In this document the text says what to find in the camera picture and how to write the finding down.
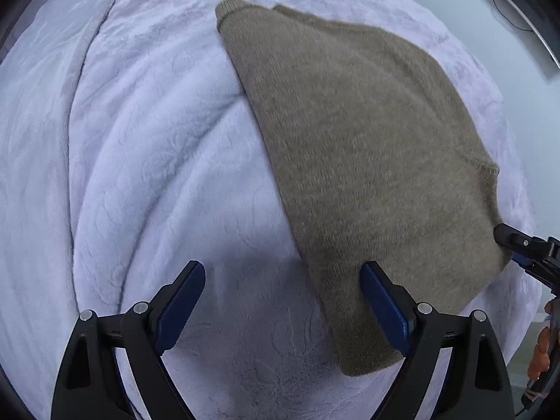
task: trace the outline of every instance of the bed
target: bed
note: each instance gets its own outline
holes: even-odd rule
[[[197,418],[370,418],[398,371],[338,369],[216,31],[219,1],[49,0],[0,65],[0,364],[37,420],[50,416],[79,311],[126,311],[190,259],[204,264],[206,288],[163,361]],[[412,0],[248,1],[379,26],[430,53],[500,167],[504,221],[534,233],[499,90],[429,11]],[[487,312],[507,362],[539,302],[539,283],[510,263],[464,313]],[[446,356],[418,419],[430,416]]]

